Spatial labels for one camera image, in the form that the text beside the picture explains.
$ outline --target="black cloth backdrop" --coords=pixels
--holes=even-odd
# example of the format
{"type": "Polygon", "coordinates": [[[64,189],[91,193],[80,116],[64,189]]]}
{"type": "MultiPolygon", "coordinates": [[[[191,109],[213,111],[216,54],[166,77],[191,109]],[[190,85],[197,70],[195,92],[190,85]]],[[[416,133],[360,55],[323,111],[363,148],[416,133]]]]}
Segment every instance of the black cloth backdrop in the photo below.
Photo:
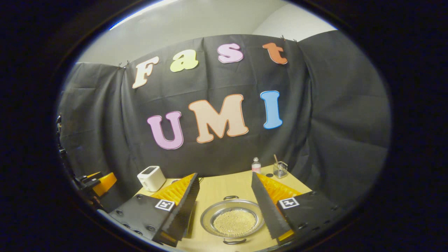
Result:
{"type": "Polygon", "coordinates": [[[372,185],[387,154],[390,108],[378,72],[341,32],[321,33],[298,43],[258,35],[219,35],[193,39],[149,53],[126,67],[77,63],[63,87],[61,143],[76,175],[114,172],[117,183],[105,197],[114,209],[141,184],[137,174],[159,165],[167,178],[198,172],[215,176],[262,166],[273,154],[313,190],[348,206],[372,185]],[[288,63],[270,59],[264,44],[282,47],[288,63]],[[243,60],[223,64],[217,48],[236,43],[243,60]],[[193,49],[199,64],[172,72],[172,57],[193,49]],[[155,56],[147,83],[136,89],[136,65],[155,56]],[[277,90],[283,124],[265,129],[263,91],[277,90]],[[188,105],[207,100],[219,112],[224,98],[244,96],[242,111],[249,132],[197,143],[198,127],[188,105]],[[160,115],[166,139],[173,139],[165,115],[180,111],[183,145],[159,147],[147,119],[160,115]]]}

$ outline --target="bowl handle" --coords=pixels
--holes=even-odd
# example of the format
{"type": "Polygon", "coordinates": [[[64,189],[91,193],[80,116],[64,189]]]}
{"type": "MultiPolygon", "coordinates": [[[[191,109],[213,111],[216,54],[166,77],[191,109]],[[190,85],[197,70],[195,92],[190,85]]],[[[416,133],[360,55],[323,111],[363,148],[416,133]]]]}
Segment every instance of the bowl handle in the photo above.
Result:
{"type": "Polygon", "coordinates": [[[245,242],[247,239],[241,240],[241,241],[234,241],[234,242],[226,242],[225,239],[223,241],[223,243],[228,244],[228,245],[234,245],[234,244],[240,244],[245,242]]]}
{"type": "Polygon", "coordinates": [[[239,198],[240,197],[238,197],[238,196],[232,195],[232,196],[224,197],[224,200],[227,200],[227,199],[239,199],[239,198]]]}

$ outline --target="blue letter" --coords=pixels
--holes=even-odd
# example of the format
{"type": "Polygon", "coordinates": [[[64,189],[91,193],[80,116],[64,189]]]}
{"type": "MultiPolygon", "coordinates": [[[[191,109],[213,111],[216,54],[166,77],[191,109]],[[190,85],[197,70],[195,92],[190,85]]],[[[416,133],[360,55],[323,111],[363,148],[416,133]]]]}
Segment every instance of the blue letter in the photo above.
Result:
{"type": "Polygon", "coordinates": [[[265,129],[277,128],[283,123],[279,116],[279,96],[278,91],[265,91],[260,94],[266,106],[266,123],[263,125],[265,129]]]}

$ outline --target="white toaster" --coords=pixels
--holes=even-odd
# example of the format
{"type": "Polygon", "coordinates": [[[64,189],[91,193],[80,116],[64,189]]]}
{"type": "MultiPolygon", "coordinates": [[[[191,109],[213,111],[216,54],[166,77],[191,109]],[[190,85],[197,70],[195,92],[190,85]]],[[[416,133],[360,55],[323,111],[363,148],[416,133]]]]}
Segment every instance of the white toaster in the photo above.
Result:
{"type": "Polygon", "coordinates": [[[166,178],[159,166],[149,166],[137,175],[138,180],[147,191],[157,191],[166,178]]]}

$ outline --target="glass cup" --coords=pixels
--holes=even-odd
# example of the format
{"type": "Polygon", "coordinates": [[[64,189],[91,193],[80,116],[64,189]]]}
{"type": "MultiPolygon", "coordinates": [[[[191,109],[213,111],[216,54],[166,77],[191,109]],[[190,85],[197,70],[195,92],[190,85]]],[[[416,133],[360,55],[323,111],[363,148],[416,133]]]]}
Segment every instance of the glass cup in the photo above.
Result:
{"type": "Polygon", "coordinates": [[[274,172],[273,174],[277,178],[283,178],[288,175],[288,165],[282,161],[280,161],[277,165],[277,163],[274,163],[274,172]]]}

